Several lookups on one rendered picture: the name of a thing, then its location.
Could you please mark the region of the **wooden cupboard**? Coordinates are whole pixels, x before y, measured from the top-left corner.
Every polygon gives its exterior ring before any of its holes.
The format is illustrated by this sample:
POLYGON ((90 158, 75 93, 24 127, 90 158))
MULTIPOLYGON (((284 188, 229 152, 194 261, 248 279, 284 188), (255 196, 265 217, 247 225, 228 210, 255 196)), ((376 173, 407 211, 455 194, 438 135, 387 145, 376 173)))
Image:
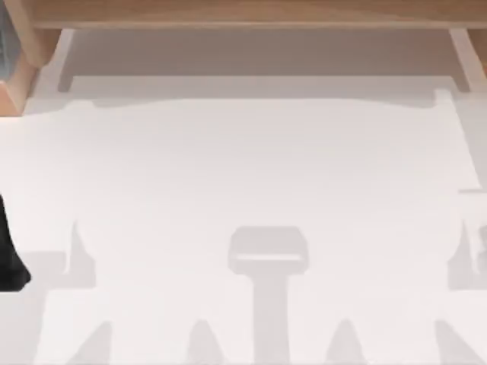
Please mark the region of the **wooden cupboard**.
POLYGON ((0 0, 35 68, 64 29, 465 29, 487 74, 487 0, 0 0))

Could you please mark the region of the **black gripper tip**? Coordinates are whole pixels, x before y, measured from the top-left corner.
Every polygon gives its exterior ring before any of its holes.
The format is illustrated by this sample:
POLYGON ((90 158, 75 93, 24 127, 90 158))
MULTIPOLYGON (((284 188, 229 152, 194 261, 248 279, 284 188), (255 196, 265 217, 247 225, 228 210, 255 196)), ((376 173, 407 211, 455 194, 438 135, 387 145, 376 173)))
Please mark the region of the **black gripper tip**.
POLYGON ((18 292, 31 281, 31 274, 14 247, 5 203, 0 195, 0 292, 18 292))

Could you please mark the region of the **pale wooden drawer front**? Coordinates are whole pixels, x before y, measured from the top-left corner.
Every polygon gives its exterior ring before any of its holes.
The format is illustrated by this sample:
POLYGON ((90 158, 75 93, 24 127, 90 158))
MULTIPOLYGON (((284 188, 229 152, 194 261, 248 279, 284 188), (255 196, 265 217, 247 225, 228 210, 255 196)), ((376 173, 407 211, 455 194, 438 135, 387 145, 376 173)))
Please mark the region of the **pale wooden drawer front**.
POLYGON ((0 117, 19 116, 43 61, 33 0, 0 0, 0 117))

